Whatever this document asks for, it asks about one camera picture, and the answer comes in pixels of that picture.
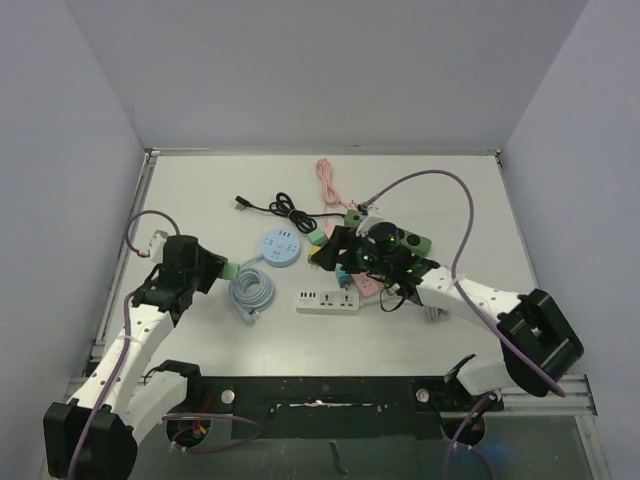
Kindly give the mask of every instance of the black plug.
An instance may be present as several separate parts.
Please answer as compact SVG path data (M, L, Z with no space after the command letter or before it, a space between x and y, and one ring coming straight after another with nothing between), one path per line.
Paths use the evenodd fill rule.
M236 196L236 210L244 210L245 208L251 207L253 207L253 205L249 200L242 198L240 195Z

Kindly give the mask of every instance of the white table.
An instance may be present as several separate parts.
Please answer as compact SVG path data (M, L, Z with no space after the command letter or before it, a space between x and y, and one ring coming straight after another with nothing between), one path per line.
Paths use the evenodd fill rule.
M296 207L322 212L315 176L318 156L160 156L148 184L145 209L173 216L183 233L199 238L210 251L242 262L259 253L261 237L286 219L234 209L236 195L267 206L279 191ZM460 175L476 204L476 224L459 271L500 289L529 291L534 278L505 192L491 156L331 156L334 185L345 200L363 201L416 170L443 168ZM404 183L377 202L398 226L433 240L430 257L449 265L466 225L468 211L460 187L442 176ZM145 246L155 229L170 231L159 217L140 221L135 242ZM196 294L193 306L161 345L151 365L171 358L200 365L206 376L382 376L439 375L469 353L499 351L492 334L451 316L436 322L414 305L388 314L365 307L354 317L299 315L295 292L334 289L333 273L312 269L309 244L285 269L257 265L275 282L277 296L253 327L232 307L226 281ZM138 287L151 262L130 255L116 306L108 322L107 345L122 325L124 295Z

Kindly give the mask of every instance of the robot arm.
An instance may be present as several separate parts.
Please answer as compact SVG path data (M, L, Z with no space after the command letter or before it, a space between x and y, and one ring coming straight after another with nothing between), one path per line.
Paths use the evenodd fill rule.
M163 373L154 375L134 395L154 352L191 305L193 294L208 293L227 264L226 258L205 250L188 235L168 237L162 250L161 263L127 296L135 307L130 310L130 334L123 328L84 385L66 404L53 403L45 414L45 446L52 477L69 477L72 457L81 444L75 479L125 480L133 469L138 444L167 412L176 407L198 410L202 406L199 367L176 361L156 367ZM96 406L120 363L117 378L104 401ZM94 408L93 421L86 427ZM81 442L85 428L87 435Z
M550 386L532 365L557 382L584 353L580 340L546 292L535 289L525 295L452 278L448 268L416 254L397 238L394 224L380 218L365 219L357 228L336 227L311 261L329 271L340 264L347 273L365 272L413 303L451 312L501 337L502 356L466 357L447 375L468 394L517 385L531 395L545 396Z

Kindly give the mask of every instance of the white wall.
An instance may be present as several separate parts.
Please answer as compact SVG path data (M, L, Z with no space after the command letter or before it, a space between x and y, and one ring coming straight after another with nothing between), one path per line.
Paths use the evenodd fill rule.
M640 471L640 2L591 0L505 150L543 287L585 344L613 478Z
M143 152L64 1L0 4L0 476L23 480L98 326Z
M68 0L145 146L503 147L586 0Z

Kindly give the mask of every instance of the white power strip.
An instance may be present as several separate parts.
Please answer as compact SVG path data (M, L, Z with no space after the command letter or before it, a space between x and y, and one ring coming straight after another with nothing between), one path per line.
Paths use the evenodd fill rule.
M303 290L296 296L296 311L311 315L355 315L360 295L344 290Z

